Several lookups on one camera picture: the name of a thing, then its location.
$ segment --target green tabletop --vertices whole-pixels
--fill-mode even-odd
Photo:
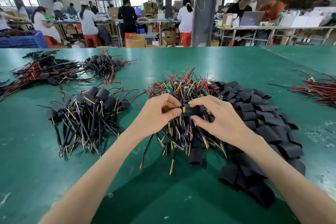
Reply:
[[[303,143],[306,177],[336,198],[335,135],[336,115],[331,107],[312,103],[306,96],[267,85],[301,85],[304,70],[321,78],[333,73],[334,64],[325,62],[336,47],[204,47],[204,48],[111,48],[110,55],[134,61],[116,74],[125,89],[139,92],[165,74],[183,74],[190,66],[201,76],[221,81],[237,80],[243,87],[258,88],[271,95],[281,112],[292,116]],[[0,81],[13,78],[11,69],[26,64],[21,57],[31,49],[2,49]],[[102,49],[61,49],[56,57],[84,60]],[[83,85],[68,83],[64,90],[78,93]],[[98,160],[98,154],[77,149],[68,161],[58,158],[53,126],[45,117],[49,105],[59,101],[56,86],[43,85],[15,93],[0,102],[0,223],[33,224]],[[140,96],[129,111],[120,114],[127,127],[147,99]],[[107,147],[115,140],[110,136]],[[145,139],[125,160],[92,223],[297,223],[294,214],[277,194],[265,210],[251,197],[217,181],[226,161],[214,150],[204,151],[204,164],[191,166],[178,152],[174,172],[169,176],[172,156],[162,157],[162,148],[153,141],[139,170]]]

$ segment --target laptop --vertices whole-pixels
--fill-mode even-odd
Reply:
[[[244,12],[239,26],[258,26],[265,12]]]

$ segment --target blue plastic crate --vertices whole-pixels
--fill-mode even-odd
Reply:
[[[35,35],[0,37],[0,48],[50,48],[41,31]]]

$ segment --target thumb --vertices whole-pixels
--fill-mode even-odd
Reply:
[[[210,122],[207,122],[203,120],[200,116],[193,115],[191,118],[196,122],[197,126],[200,126],[201,128],[204,128],[205,130],[208,130],[210,128]]]
[[[163,115],[167,118],[167,120],[172,120],[175,117],[179,116],[181,112],[182,110],[180,108],[174,108],[170,110],[169,112],[163,113]]]

